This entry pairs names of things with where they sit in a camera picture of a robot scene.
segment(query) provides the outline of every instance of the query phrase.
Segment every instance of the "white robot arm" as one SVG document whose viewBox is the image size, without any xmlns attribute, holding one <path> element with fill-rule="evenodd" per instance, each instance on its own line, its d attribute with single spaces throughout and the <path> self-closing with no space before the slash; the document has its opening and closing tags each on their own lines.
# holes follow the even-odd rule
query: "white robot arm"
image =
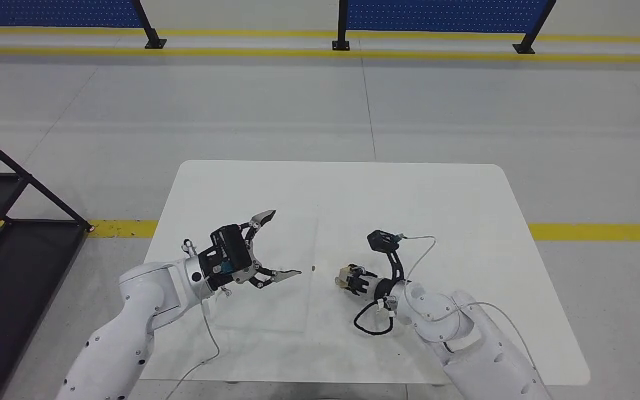
<svg viewBox="0 0 640 400">
<path fill-rule="evenodd" d="M 255 215 L 247 223 L 224 226 L 211 234 L 213 246 L 200 254 L 190 240 L 185 259 L 139 265 L 120 277 L 124 307 L 118 316 L 91 334 L 66 375 L 58 400 L 124 400 L 140 378 L 153 351 L 156 329 L 180 318 L 201 299 L 224 285 L 249 281 L 262 289 L 300 271 L 264 268 L 253 255 L 253 238 L 275 211 Z M 171 277 L 171 269 L 180 276 Z M 256 275 L 266 275 L 259 280 Z M 180 285 L 186 298 L 180 299 Z"/>
<path fill-rule="evenodd" d="M 374 231 L 367 239 L 374 251 L 387 254 L 392 278 L 379 278 L 365 268 L 351 264 L 340 270 L 336 284 L 356 296 L 386 308 L 390 328 L 371 332 L 385 334 L 393 327 L 394 315 L 405 325 L 412 325 L 436 354 L 444 372 L 466 400 L 551 400 L 538 371 L 504 335 L 473 297 L 458 291 L 451 295 L 429 293 L 417 282 L 405 279 L 396 253 L 402 239 L 382 231 Z M 452 352 L 447 342 L 468 336 L 478 328 L 480 339 Z"/>
</svg>

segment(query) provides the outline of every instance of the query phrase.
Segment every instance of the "blue barrier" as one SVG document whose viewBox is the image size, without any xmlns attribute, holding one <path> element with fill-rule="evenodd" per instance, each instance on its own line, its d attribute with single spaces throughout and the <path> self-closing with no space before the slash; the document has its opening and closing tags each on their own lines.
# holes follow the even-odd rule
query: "blue barrier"
<svg viewBox="0 0 640 400">
<path fill-rule="evenodd" d="M 148 49 L 161 49 L 140 0 L 0 0 L 0 26 L 143 28 Z"/>
<path fill-rule="evenodd" d="M 531 44 L 556 0 L 340 0 L 334 50 L 349 50 L 347 30 L 524 33 Z"/>
</svg>

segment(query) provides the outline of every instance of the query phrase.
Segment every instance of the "black stand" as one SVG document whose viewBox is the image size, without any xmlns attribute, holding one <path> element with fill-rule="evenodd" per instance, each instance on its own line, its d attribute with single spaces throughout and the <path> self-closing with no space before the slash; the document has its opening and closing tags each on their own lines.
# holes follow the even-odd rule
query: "black stand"
<svg viewBox="0 0 640 400">
<path fill-rule="evenodd" d="M 538 18 L 538 21 L 536 21 L 536 24 L 533 27 L 533 31 L 524 35 L 521 43 L 515 43 L 513 45 L 513 48 L 516 49 L 518 54 L 536 54 L 536 52 L 531 48 L 531 45 L 533 45 L 538 33 L 540 33 L 540 29 L 542 29 L 542 26 L 555 5 L 556 0 L 548 0 L 547 4 L 544 6 L 544 10 L 542 10 L 542 14 L 540 14 L 540 18 Z"/>
<path fill-rule="evenodd" d="M 0 161 L 14 171 L 0 173 L 1 394 L 93 227 L 1 150 Z M 73 220 L 7 217 L 28 185 Z"/>
<path fill-rule="evenodd" d="M 142 7 L 142 3 L 140 3 L 140 0 L 131 0 L 131 2 L 133 3 L 133 8 L 135 8 L 136 10 L 136 14 L 138 14 L 138 19 L 142 24 L 144 33 L 147 34 L 147 38 L 149 39 L 147 45 L 144 46 L 144 48 L 162 49 L 165 43 L 167 43 L 167 39 L 160 39 L 156 30 L 151 27 L 149 18 L 147 18 L 147 14 L 144 12 L 144 8 Z"/>
<path fill-rule="evenodd" d="M 349 51 L 347 36 L 347 17 L 349 15 L 349 0 L 340 0 L 338 7 L 338 40 L 331 42 L 333 50 Z"/>
</svg>

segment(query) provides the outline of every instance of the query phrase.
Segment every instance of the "yellow floor line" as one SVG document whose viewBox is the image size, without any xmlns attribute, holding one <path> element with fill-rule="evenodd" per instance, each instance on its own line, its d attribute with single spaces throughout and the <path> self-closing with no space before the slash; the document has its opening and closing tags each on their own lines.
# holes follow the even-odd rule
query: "yellow floor line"
<svg viewBox="0 0 640 400">
<path fill-rule="evenodd" d="M 0 55 L 14 56 L 160 56 L 160 57 L 315 57 L 315 58 L 369 58 L 429 61 L 520 61 L 562 63 L 640 63 L 640 54 L 533 54 L 515 52 L 461 52 L 461 51 L 394 51 L 323 49 L 265 49 L 265 48 L 83 48 L 83 47 L 0 47 Z"/>
<path fill-rule="evenodd" d="M 0 34 L 13 35 L 117 35 L 142 36 L 144 31 L 135 28 L 54 28 L 54 27 L 1 27 Z M 206 30 L 206 29 L 158 29 L 160 36 L 244 36 L 334 38 L 336 31 L 272 31 L 272 30 Z M 384 32 L 348 31 L 347 39 L 433 39 L 433 40 L 509 40 L 520 41 L 523 34 L 513 33 L 458 33 L 458 32 Z M 640 43 L 640 36 L 615 35 L 539 35 L 537 41 L 549 42 L 597 42 Z"/>
<path fill-rule="evenodd" d="M 640 224 L 529 224 L 535 240 L 640 242 Z"/>
<path fill-rule="evenodd" d="M 153 220 L 104 220 L 89 221 L 95 227 L 90 238 L 151 238 L 158 221 Z"/>
<path fill-rule="evenodd" d="M 153 220 L 92 220 L 90 238 L 151 238 L 158 226 Z M 640 242 L 640 224 L 529 224 L 537 241 Z"/>
</svg>

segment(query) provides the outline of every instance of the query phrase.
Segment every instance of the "gray floor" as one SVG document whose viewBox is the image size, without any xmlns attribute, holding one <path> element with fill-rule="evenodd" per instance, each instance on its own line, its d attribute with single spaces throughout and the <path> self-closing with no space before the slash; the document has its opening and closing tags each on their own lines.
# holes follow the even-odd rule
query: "gray floor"
<svg viewBox="0 0 640 400">
<path fill-rule="evenodd" d="M 157 219 L 188 159 L 495 163 L 528 222 L 640 221 L 640 74 L 617 66 L 272 59 L 0 61 L 0 147 L 92 219 Z M 29 192 L 14 216 L 56 216 Z M 48 399 L 121 307 L 145 239 L 90 239 L 4 399 Z M 640 393 L 633 243 L 538 243 L 591 368 Z M 131 399 L 171 382 L 141 381 Z M 185 382 L 175 399 L 456 399 L 450 387 Z"/>
</svg>

